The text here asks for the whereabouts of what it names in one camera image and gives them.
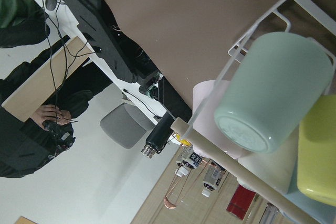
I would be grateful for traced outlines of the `green cup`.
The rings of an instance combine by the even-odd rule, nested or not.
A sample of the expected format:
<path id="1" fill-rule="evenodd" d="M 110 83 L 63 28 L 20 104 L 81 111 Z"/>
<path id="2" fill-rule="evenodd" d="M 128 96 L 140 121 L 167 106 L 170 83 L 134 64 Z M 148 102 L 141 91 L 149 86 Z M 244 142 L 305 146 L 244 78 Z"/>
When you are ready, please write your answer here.
<path id="1" fill-rule="evenodd" d="M 275 151 L 330 84 L 333 66 L 311 40 L 286 32 L 260 36 L 234 74 L 214 120 L 237 145 Z"/>

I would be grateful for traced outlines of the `black water bottle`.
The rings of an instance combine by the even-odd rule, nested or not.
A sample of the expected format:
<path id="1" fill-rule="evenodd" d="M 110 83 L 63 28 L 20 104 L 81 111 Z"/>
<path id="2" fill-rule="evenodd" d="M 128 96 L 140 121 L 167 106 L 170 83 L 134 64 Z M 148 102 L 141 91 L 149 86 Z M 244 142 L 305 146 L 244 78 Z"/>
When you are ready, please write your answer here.
<path id="1" fill-rule="evenodd" d="M 174 118 L 166 112 L 157 125 L 154 127 L 150 135 L 146 138 L 145 146 L 141 153 L 147 158 L 151 159 L 154 154 L 161 153 L 165 148 L 169 137 L 173 133 L 171 125 L 174 122 Z"/>

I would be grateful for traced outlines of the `wooden board on desk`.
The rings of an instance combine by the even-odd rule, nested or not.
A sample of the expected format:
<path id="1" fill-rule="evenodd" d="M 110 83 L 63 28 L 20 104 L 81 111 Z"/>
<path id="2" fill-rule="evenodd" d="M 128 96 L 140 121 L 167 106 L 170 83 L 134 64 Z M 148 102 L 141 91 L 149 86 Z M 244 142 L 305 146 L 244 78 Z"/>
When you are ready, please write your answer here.
<path id="1" fill-rule="evenodd" d="M 79 37 L 69 40 L 2 103 L 2 108 L 25 122 L 92 53 Z"/>

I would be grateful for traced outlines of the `cream cup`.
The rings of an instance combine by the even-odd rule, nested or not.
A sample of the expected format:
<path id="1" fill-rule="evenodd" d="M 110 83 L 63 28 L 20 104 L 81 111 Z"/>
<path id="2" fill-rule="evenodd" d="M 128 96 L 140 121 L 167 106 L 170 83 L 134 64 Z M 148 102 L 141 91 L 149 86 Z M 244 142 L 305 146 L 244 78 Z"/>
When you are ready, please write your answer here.
<path id="1" fill-rule="evenodd" d="M 273 189 L 286 194 L 297 160 L 298 143 L 285 142 L 272 153 L 249 153 L 238 159 L 246 169 Z"/>

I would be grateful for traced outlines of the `yellow cup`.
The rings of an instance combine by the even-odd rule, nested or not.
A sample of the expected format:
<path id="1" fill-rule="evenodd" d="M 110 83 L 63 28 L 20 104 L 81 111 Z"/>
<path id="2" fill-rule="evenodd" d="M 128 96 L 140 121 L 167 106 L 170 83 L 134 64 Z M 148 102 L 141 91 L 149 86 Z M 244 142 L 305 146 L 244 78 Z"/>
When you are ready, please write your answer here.
<path id="1" fill-rule="evenodd" d="M 335 95 L 323 95 L 299 125 L 297 186 L 335 206 Z"/>

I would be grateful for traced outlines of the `person in green jacket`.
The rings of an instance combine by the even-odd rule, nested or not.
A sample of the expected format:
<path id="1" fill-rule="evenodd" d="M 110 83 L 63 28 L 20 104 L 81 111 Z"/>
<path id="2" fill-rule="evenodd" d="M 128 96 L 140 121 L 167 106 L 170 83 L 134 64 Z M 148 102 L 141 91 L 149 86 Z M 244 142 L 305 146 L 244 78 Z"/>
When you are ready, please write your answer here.
<path id="1" fill-rule="evenodd" d="M 47 18 L 34 0 L 1 0 L 1 48 L 48 40 Z M 86 56 L 83 44 L 61 36 L 1 80 L 2 177 L 33 174 L 72 147 L 72 124 L 112 83 Z"/>

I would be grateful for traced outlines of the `white cup rack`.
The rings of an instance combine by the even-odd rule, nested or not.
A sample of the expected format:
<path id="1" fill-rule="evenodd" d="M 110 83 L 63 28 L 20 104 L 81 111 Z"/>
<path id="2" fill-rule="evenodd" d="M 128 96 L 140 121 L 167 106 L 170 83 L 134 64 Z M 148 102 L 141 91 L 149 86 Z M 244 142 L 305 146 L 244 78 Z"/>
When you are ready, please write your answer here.
<path id="1" fill-rule="evenodd" d="M 271 14 L 286 23 L 285 32 L 291 30 L 291 21 L 278 8 L 288 0 L 279 0 L 231 46 L 230 59 L 216 80 L 204 81 L 194 87 L 193 115 L 188 122 L 176 118 L 171 129 L 193 145 L 200 156 L 212 159 L 237 177 L 249 189 L 277 206 L 285 216 L 298 223 L 333 223 L 335 207 L 309 199 L 295 189 L 293 174 L 297 161 L 297 132 L 293 132 L 278 149 L 271 153 L 251 152 L 232 142 L 215 125 L 214 112 L 230 81 L 224 77 L 234 62 L 242 63 L 248 40 L 257 27 Z M 332 34 L 335 21 L 312 0 L 292 0 L 314 20 Z"/>

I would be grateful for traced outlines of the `pink cup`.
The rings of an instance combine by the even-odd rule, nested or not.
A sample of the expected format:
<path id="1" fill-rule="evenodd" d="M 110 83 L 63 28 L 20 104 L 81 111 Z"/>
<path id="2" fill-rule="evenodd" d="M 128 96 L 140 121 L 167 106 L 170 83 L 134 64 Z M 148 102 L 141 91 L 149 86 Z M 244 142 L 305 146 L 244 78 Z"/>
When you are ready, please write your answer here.
<path id="1" fill-rule="evenodd" d="M 214 83 L 214 80 L 207 80 L 198 83 L 193 88 L 193 112 L 196 112 L 196 109 L 204 99 L 209 98 L 207 105 L 201 109 L 200 114 L 197 116 L 193 128 L 230 157 L 238 159 L 247 155 L 248 151 L 228 139 L 219 130 L 214 120 L 214 112 L 230 82 L 222 80 L 219 87 L 212 91 Z"/>

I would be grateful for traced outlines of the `blue cup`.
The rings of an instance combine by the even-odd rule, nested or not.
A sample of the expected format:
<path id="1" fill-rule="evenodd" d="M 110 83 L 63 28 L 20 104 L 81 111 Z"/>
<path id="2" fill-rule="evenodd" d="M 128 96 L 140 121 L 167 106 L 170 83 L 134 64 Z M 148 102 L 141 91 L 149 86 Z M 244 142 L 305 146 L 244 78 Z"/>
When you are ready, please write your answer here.
<path id="1" fill-rule="evenodd" d="M 313 200 L 291 185 L 284 197 L 319 223 L 334 223 L 335 207 Z"/>

